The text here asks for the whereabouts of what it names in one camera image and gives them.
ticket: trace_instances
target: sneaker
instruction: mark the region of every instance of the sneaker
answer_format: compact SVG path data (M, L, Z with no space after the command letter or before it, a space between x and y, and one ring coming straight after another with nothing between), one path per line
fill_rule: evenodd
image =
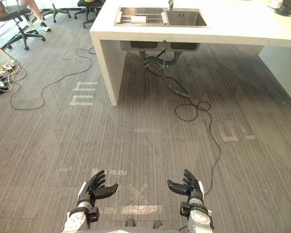
M42 30L44 30L45 32L49 32L51 31L51 29L45 24L45 22L40 23L40 27Z

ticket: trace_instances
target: office chair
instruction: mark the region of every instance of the office chair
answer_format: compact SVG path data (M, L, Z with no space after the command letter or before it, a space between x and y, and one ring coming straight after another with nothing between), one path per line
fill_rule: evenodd
M80 10L79 12L76 12L74 14L74 18L77 18L78 14L86 12L86 21L83 23L83 27L86 28L87 23L93 23L101 10L103 4L105 3L106 0L96 0L94 2L86 2L85 0L79 0L78 6L79 7L85 7L85 9ZM89 12L92 11L96 14L96 17L93 19L88 20L88 14Z
M56 15L57 15L58 13L67 14L67 15L68 15L68 18L71 18L71 15L70 15L70 13L69 13L69 11L68 11L67 9L66 9L66 11L64 11L64 10L59 10L59 9L57 9L57 8L55 7L53 1L51 1L51 2L52 2L53 10L50 10L50 11L46 12L45 14L43 14L43 15L42 15L42 19L43 19L43 20L45 19L44 16L47 16L47 15L49 15L49 14L53 14L53 22L56 23L56 19L55 19L55 17L56 17Z
M25 33L22 30L22 28L19 26L19 21L23 21L21 16L28 18L28 16L26 14L30 13L30 10L26 6L19 5L18 0L16 0L17 5L4 6L2 1L4 1L4 0L0 0L0 21L4 22L4 21L9 21L9 20L13 19L15 21L16 25L18 26L18 30L19 30L19 33L17 33L11 40L9 40L9 42L6 43L8 49L12 48L12 46L11 46L12 43L14 43L20 39L23 39L24 44L25 44L24 49L29 50L29 48L27 46L27 38L28 37L40 37L42 41L45 41L44 36L39 35L37 30L32 30L32 31Z

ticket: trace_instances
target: sink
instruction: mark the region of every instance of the sink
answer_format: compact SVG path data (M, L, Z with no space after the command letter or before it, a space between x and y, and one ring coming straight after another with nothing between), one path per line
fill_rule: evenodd
M120 7L115 25L120 26L164 26L167 17L163 8L155 7Z
M180 27L206 27L200 11L198 9L179 9L166 10L169 25Z
M115 26L208 27L199 9L120 7Z

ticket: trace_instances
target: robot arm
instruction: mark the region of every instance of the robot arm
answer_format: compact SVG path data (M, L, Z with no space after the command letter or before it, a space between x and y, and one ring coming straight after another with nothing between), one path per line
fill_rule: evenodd
M212 212L204 206L204 188L201 181L187 169L184 170L184 184L167 181L171 191L188 196L187 202L182 202L180 215L187 217L191 233L212 233L214 227Z
M90 229L91 222L98 221L99 210L98 207L95 207L95 201L112 196L118 188L117 183L105 187L105 176L104 170L102 170L89 181L83 183L79 191L77 207L67 213L63 233L75 233Z

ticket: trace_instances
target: person's leg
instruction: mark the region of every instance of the person's leg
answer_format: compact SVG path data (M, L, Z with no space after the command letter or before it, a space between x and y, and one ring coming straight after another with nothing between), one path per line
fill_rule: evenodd
M42 20L41 13L40 13L39 8L34 0L20 0L19 4L29 6L30 10L36 16L36 18L40 21Z
M50 31L50 28L43 22L40 10L34 0L20 0L19 3L21 5L29 6L32 13L39 20L41 28L46 32Z

